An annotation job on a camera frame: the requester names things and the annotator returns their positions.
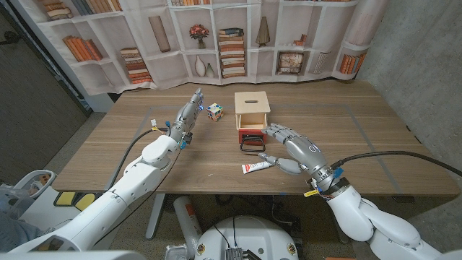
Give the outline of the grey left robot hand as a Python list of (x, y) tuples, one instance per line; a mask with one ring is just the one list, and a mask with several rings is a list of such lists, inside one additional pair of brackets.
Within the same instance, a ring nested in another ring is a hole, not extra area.
[(190, 101), (186, 103), (179, 111), (172, 123), (168, 136), (179, 142), (185, 133), (190, 132), (195, 125), (196, 119), (203, 108), (202, 89), (198, 88)]

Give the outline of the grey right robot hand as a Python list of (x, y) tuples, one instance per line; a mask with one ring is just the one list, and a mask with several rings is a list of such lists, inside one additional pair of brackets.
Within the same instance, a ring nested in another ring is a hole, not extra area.
[(320, 149), (306, 136), (275, 123), (271, 123), (261, 132), (281, 142), (287, 148), (288, 154), (294, 158), (291, 160), (259, 153), (258, 156), (264, 161), (290, 175), (309, 173), (317, 181), (318, 187), (328, 195), (350, 186), (347, 179), (334, 177), (334, 170), (327, 165)]

